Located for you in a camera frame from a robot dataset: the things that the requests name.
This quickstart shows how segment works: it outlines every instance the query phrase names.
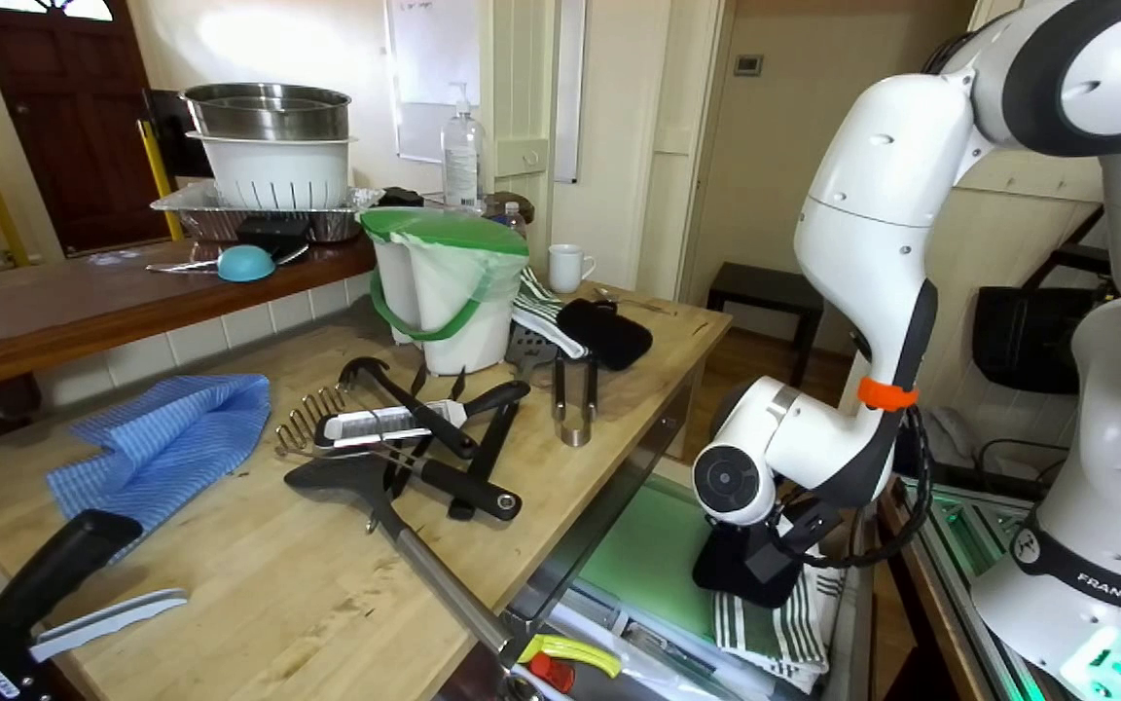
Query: white cup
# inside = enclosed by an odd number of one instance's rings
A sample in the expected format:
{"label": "white cup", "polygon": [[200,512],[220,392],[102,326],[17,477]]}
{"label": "white cup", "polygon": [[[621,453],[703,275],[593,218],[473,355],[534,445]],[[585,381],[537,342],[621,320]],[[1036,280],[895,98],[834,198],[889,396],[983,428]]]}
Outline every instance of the white cup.
{"label": "white cup", "polygon": [[577,292],[586,275],[595,274],[593,257],[585,245],[555,242],[550,245],[550,288],[569,297]]}

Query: wire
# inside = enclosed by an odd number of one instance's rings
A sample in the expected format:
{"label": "wire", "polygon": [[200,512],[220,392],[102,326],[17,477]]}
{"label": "wire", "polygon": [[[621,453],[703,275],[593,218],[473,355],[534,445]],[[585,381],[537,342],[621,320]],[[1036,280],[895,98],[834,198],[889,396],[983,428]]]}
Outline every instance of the wire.
{"label": "wire", "polygon": [[881,541],[874,548],[869,554],[848,554],[848,555],[809,555],[809,554],[798,554],[790,548],[787,541],[776,541],[787,555],[794,560],[805,560],[815,567],[869,567],[869,563],[881,563],[881,560],[890,560],[900,555],[909,537],[922,531],[927,512],[929,512],[929,502],[934,502],[934,453],[927,448],[927,433],[922,433],[922,414],[918,409],[908,409],[908,428],[900,428],[900,445],[895,445],[895,472],[901,472],[908,462],[901,461],[918,461],[914,462],[914,506],[909,506],[909,519],[901,522],[901,531],[890,535],[890,541]]}

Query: wooden table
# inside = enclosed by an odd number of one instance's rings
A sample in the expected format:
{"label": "wooden table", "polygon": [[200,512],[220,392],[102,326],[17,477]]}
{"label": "wooden table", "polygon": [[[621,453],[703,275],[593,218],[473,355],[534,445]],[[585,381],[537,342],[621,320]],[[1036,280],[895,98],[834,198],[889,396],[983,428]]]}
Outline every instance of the wooden table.
{"label": "wooden table", "polygon": [[185,253],[185,242],[146,242],[0,274],[0,381],[318,288],[372,263],[370,242],[363,239],[354,245],[316,248],[262,285],[227,285],[210,274],[162,275],[146,270],[185,262]]}
{"label": "wooden table", "polygon": [[[446,522],[446,498],[420,485],[397,498],[418,535],[493,612],[658,428],[664,401],[690,392],[729,326],[729,314],[642,297],[620,297],[620,310],[654,332],[650,355],[621,374],[603,374],[595,433],[585,448],[555,438],[543,374],[534,379],[493,467],[493,483],[525,502],[510,524]],[[390,357],[403,381],[418,355],[390,350],[380,324],[359,320],[323,320],[218,357],[210,368],[268,374],[271,425],[298,396],[332,387],[354,355]],[[507,367],[471,374],[467,396],[507,379]],[[78,455],[89,448],[69,438],[69,418],[0,435],[5,572],[17,572],[61,524],[44,475]],[[380,535],[366,535],[354,506],[290,493],[288,467],[264,438],[246,467],[202,490],[128,560],[87,581],[53,620],[146,589],[185,589],[189,603],[67,653],[67,672],[97,696],[432,696],[473,638]]]}

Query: blue cloth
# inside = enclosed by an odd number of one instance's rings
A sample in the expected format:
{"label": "blue cloth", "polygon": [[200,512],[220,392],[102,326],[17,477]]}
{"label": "blue cloth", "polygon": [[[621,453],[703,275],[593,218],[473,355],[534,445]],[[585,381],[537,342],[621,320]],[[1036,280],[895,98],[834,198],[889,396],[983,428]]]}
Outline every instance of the blue cloth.
{"label": "blue cloth", "polygon": [[45,475],[67,519],[107,510],[158,531],[178,506],[246,462],[271,414],[262,374],[181,374],[81,419],[102,455]]}

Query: black chair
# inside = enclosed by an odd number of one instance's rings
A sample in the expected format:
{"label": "black chair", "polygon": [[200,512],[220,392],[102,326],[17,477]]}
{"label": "black chair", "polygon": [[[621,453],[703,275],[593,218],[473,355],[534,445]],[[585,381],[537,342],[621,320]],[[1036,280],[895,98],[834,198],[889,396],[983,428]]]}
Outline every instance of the black chair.
{"label": "black chair", "polygon": [[721,310],[725,302],[750,302],[750,309],[794,314],[790,387],[798,387],[805,379],[809,348],[826,314],[826,297],[798,274],[721,263],[709,288],[709,309]]}

